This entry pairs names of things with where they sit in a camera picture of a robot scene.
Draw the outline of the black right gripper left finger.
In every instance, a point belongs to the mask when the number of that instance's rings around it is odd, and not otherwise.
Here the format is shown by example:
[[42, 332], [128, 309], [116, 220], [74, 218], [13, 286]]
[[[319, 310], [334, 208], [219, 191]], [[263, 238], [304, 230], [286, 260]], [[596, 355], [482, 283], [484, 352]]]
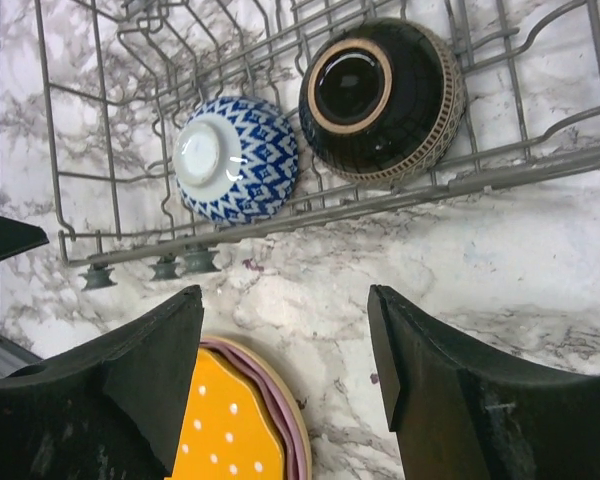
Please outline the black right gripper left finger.
[[201, 289], [188, 286], [0, 379], [0, 479], [171, 476], [203, 316]]

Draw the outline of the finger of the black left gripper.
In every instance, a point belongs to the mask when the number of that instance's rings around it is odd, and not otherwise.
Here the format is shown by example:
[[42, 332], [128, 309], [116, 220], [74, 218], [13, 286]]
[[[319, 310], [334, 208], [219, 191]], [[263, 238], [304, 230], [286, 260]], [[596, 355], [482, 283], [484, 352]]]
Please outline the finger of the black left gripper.
[[40, 227], [0, 216], [0, 262], [48, 243]]

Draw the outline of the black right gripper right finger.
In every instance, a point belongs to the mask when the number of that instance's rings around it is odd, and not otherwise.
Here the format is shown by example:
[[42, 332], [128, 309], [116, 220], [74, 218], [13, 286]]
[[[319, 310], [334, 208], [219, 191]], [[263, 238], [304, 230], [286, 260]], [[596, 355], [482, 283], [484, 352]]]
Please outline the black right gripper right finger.
[[498, 350], [374, 285], [368, 319], [408, 479], [600, 479], [600, 375]]

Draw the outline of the orange polka dot plate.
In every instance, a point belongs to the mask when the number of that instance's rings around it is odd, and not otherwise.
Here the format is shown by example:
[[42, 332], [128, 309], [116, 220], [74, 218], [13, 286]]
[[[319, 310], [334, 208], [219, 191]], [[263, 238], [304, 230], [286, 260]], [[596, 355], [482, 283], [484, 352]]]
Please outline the orange polka dot plate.
[[207, 348], [198, 350], [171, 477], [286, 477], [285, 447], [260, 392]]

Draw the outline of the grey wire dish rack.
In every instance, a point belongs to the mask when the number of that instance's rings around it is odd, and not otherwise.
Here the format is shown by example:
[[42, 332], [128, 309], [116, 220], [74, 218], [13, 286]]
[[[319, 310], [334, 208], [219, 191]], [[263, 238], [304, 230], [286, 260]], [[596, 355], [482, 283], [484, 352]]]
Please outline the grey wire dish rack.
[[60, 258], [148, 260], [600, 169], [600, 1], [38, 1]]

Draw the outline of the red patterned glass bowl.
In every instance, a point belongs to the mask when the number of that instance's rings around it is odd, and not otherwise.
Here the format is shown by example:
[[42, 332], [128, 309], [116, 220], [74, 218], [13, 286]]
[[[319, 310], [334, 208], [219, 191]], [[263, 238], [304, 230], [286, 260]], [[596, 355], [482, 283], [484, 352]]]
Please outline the red patterned glass bowl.
[[295, 133], [271, 102], [221, 96], [199, 106], [180, 130], [172, 163], [186, 207], [217, 225], [275, 216], [299, 171]]

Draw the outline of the brown patterned bowl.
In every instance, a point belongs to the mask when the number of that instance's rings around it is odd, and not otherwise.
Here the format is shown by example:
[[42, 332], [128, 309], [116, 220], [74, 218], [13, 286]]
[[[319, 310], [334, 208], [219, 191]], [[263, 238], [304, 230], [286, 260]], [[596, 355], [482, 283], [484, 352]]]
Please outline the brown patterned bowl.
[[388, 17], [327, 41], [298, 98], [312, 153], [355, 183], [400, 182], [431, 169], [465, 110], [463, 75], [450, 47], [421, 24]]

